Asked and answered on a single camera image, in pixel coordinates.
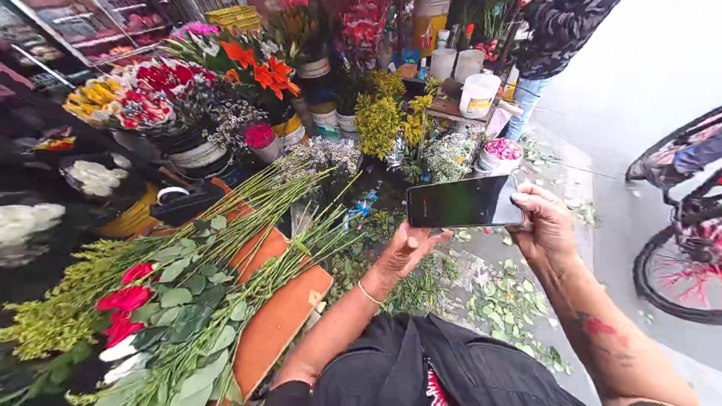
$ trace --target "hand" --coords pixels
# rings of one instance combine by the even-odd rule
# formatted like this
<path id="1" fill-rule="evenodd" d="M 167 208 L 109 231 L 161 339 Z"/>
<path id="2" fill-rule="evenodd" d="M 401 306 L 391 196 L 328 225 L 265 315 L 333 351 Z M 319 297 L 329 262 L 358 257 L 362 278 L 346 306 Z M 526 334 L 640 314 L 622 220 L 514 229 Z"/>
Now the hand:
<path id="1" fill-rule="evenodd" d="M 529 183 L 511 196 L 525 212 L 524 224 L 507 227 L 519 250 L 532 264 L 544 265 L 577 254 L 569 210 L 552 192 Z"/>
<path id="2" fill-rule="evenodd" d="M 364 276 L 362 284 L 374 298 L 381 300 L 396 287 L 438 243 L 448 241 L 452 231 L 430 236 L 428 228 L 416 228 L 407 220 L 399 226 L 378 261 Z"/>

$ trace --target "black clothing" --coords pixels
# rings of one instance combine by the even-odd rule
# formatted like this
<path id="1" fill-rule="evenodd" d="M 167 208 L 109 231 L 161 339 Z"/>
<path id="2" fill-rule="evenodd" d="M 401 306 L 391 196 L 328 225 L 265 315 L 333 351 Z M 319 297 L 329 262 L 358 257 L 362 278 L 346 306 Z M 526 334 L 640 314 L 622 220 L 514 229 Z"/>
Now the black clothing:
<path id="1" fill-rule="evenodd" d="M 583 406 L 527 354 L 433 314 L 376 316 L 323 369 L 313 396 L 307 384 L 287 382 L 266 406 L 428 405 L 424 354 L 452 405 Z"/>
<path id="2" fill-rule="evenodd" d="M 620 0 L 533 0 L 524 17 L 534 39 L 517 61 L 519 76 L 546 79 L 559 74 L 587 43 Z"/>

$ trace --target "bicycle tire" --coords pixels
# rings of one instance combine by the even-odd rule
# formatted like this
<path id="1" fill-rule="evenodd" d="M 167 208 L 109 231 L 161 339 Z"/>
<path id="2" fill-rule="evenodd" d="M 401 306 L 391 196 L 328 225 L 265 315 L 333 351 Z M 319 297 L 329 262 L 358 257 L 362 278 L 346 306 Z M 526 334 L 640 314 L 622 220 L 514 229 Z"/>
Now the bicycle tire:
<path id="1" fill-rule="evenodd" d="M 702 310 L 699 308 L 689 308 L 674 303 L 660 294 L 649 280 L 649 274 L 646 267 L 654 251 L 663 246 L 674 235 L 674 226 L 667 228 L 655 234 L 647 244 L 644 245 L 642 251 L 637 255 L 634 261 L 632 273 L 634 277 L 634 285 L 637 295 L 646 299 L 652 306 L 662 310 L 667 314 L 679 317 L 680 319 L 693 321 L 701 324 L 712 324 L 716 326 L 722 325 L 722 311 L 719 310 Z"/>

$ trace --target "bracelet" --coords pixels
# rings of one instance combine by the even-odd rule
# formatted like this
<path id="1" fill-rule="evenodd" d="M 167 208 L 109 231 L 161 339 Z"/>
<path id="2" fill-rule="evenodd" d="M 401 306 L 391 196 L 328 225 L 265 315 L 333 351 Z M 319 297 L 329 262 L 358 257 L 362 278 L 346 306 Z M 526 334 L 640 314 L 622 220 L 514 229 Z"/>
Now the bracelet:
<path id="1" fill-rule="evenodd" d="M 370 301 L 372 301 L 373 303 L 376 303 L 376 304 L 378 304 L 378 305 L 381 304 L 380 301 L 377 301 L 376 299 L 372 298 L 371 295 L 369 295 L 368 293 L 366 293 L 365 290 L 363 290 L 363 286 L 361 286 L 361 281 L 360 281 L 360 280 L 358 281 L 358 283 L 357 283 L 356 285 L 359 285 L 359 289 L 361 289 L 361 292 L 362 292 L 364 295 L 366 295 L 366 297 L 367 297 Z"/>

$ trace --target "phone screen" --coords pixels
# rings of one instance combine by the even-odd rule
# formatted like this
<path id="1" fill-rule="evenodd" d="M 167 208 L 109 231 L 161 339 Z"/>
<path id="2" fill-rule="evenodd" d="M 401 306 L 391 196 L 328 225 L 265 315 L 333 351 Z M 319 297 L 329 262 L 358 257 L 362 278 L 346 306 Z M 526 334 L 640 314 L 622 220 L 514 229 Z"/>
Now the phone screen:
<path id="1" fill-rule="evenodd" d="M 511 175 L 412 187 L 406 190 L 409 224 L 428 228 L 521 224 L 524 214 L 511 202 L 517 191 Z"/>

